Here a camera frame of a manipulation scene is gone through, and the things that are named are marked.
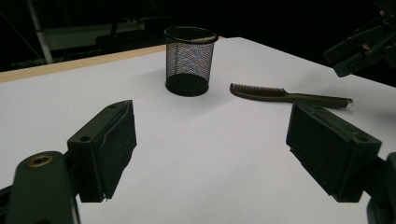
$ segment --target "mesh pencil cup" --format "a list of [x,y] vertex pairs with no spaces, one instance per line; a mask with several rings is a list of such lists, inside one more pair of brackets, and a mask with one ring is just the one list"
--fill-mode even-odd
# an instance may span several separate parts
[[166,89],[181,96],[207,92],[213,49],[219,37],[212,31],[190,26],[168,28],[164,35]]

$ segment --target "white tabletop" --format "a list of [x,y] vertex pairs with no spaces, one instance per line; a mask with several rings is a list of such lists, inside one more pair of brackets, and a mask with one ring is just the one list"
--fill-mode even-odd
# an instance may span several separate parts
[[291,104],[238,98],[231,83],[347,97],[329,109],[396,146],[396,89],[244,38],[215,44],[209,91],[182,97],[165,86],[165,52],[0,83],[0,189],[38,152],[66,141],[107,105],[133,100],[137,147],[113,198],[81,203],[84,224],[367,223],[369,195],[338,203],[286,144]]

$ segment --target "screw hole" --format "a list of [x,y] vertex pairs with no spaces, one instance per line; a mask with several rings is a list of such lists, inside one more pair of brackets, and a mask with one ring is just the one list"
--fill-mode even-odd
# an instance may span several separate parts
[[46,164],[50,163],[51,161],[52,161],[52,156],[50,156],[50,155],[38,156],[38,157],[33,158],[29,162],[29,166],[30,167],[39,167],[39,166],[46,165]]

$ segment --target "cable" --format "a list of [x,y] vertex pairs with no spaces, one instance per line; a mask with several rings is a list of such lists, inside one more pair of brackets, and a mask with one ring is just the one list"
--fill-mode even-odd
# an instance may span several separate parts
[[29,44],[29,42],[21,35],[21,33],[17,30],[17,28],[12,24],[11,21],[8,20],[6,15],[3,13],[2,10],[0,10],[1,16],[4,18],[4,20],[11,26],[11,28],[17,33],[17,35],[22,39],[22,41],[29,47],[29,49],[32,50],[32,52],[37,56],[38,60],[41,62],[41,64],[44,65],[43,60],[41,59],[40,55],[35,51],[35,49]]
[[[66,17],[66,27],[69,27],[70,24],[69,24],[69,17],[67,16],[68,12],[67,12],[66,1],[63,0],[63,3],[64,3],[64,15]],[[62,60],[64,59],[64,56],[66,55],[66,52],[67,52],[67,49],[64,50],[64,55],[61,57],[61,59],[58,61],[58,63],[62,62]]]

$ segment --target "cup rim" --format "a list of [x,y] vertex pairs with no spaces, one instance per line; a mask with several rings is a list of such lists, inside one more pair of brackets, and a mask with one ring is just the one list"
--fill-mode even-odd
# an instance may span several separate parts
[[[213,38],[206,39],[206,40],[201,39],[201,40],[197,41],[197,40],[188,40],[188,39],[178,38],[178,37],[175,37],[175,36],[169,34],[170,31],[176,30],[176,29],[202,31],[202,32],[210,33],[213,36]],[[214,33],[213,31],[207,30],[205,28],[194,27],[194,26],[169,27],[163,33],[165,34],[165,37],[168,39],[174,40],[176,42],[182,42],[182,43],[186,43],[186,44],[195,44],[195,45],[197,45],[197,44],[211,44],[211,43],[218,41],[218,39],[219,39],[219,36],[216,33]]]

